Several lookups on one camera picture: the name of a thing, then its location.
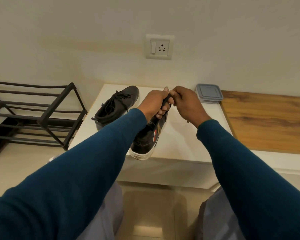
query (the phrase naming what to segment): wooden board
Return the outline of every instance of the wooden board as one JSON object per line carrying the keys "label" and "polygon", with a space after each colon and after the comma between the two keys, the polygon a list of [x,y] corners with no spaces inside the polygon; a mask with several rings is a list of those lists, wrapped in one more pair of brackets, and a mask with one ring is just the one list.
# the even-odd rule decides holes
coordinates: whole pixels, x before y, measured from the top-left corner
{"label": "wooden board", "polygon": [[300,154],[300,97],[222,91],[233,135],[251,150]]}

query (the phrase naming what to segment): forearm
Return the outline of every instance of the forearm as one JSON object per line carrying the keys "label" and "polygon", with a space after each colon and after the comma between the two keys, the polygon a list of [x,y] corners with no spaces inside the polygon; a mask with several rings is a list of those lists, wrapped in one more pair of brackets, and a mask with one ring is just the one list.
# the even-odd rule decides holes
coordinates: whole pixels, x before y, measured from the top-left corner
{"label": "forearm", "polygon": [[217,121],[202,123],[197,138],[210,153],[216,176],[247,239],[300,234],[300,192],[295,187]]}
{"label": "forearm", "polygon": [[132,109],[7,190],[0,198],[0,239],[76,239],[146,123],[143,113]]}

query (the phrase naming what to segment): black sneaker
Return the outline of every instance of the black sneaker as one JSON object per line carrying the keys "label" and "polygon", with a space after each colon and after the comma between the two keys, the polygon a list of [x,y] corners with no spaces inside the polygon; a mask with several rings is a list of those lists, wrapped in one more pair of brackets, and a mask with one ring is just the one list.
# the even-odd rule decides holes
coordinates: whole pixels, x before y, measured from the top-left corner
{"label": "black sneaker", "polygon": [[120,92],[112,95],[108,101],[101,105],[100,109],[91,118],[96,123],[98,130],[120,118],[128,112],[133,105],[138,105],[139,89],[136,86],[129,86]]}
{"label": "black sneaker", "polygon": [[[170,95],[164,99],[164,105]],[[130,155],[137,160],[146,160],[151,157],[157,145],[159,135],[161,134],[164,123],[167,121],[168,112],[158,119],[156,116],[148,122],[143,130],[141,130],[134,138],[129,149]]]}

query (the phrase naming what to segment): gray lid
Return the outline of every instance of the gray lid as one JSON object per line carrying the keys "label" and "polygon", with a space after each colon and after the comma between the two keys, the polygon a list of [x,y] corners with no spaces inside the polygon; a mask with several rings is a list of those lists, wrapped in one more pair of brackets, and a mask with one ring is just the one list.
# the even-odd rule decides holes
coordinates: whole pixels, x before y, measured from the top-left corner
{"label": "gray lid", "polygon": [[201,99],[211,101],[223,100],[223,95],[218,85],[200,83],[196,88]]}

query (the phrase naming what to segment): switch plate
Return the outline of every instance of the switch plate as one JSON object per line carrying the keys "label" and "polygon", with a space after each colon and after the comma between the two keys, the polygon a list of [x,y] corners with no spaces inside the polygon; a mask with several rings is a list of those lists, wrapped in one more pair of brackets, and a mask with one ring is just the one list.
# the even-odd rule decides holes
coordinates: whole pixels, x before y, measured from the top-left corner
{"label": "switch plate", "polygon": [[147,34],[145,57],[147,59],[171,60],[174,46],[173,35]]}

